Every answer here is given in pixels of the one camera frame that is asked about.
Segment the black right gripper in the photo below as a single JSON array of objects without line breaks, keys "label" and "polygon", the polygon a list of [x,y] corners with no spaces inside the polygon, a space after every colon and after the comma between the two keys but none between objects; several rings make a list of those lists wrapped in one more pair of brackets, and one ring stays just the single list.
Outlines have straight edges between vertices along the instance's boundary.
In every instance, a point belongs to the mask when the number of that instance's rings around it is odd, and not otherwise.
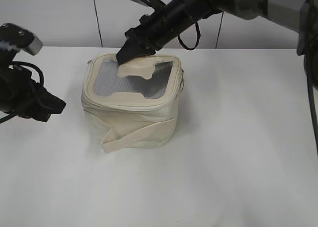
[{"label": "black right gripper", "polygon": [[194,50],[196,46],[188,47],[180,38],[180,34],[193,24],[196,20],[182,3],[167,5],[151,15],[142,16],[140,25],[125,33],[127,40],[115,55],[118,64],[153,55],[176,37],[184,49]]}]

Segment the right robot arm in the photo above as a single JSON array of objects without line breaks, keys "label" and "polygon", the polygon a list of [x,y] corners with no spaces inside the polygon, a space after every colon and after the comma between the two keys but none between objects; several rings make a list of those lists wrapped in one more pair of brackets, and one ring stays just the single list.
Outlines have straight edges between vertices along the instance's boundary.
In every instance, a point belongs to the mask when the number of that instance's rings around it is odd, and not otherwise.
[{"label": "right robot arm", "polygon": [[119,64],[151,56],[171,40],[214,14],[230,13],[245,20],[259,16],[299,35],[297,54],[318,39],[318,0],[131,0],[151,7],[150,15],[140,18],[137,27],[126,33],[126,42],[116,54]]}]

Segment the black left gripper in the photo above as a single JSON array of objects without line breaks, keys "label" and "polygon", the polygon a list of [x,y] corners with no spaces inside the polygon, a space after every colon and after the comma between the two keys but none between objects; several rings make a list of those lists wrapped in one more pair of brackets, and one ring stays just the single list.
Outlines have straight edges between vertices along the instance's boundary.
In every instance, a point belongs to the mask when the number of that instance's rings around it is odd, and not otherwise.
[{"label": "black left gripper", "polygon": [[21,117],[47,122],[61,114],[66,102],[44,88],[44,75],[36,65],[22,61],[0,63],[0,111],[3,119]]}]

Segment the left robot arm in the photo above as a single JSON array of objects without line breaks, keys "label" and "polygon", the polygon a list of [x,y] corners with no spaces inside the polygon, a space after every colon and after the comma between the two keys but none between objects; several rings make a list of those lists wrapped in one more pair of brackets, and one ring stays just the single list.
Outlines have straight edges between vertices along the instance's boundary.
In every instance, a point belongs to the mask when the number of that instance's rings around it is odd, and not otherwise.
[{"label": "left robot arm", "polygon": [[51,115],[63,112],[66,102],[47,91],[39,67],[14,61],[17,53],[0,51],[0,111],[6,114],[0,122],[14,117],[47,122]]}]

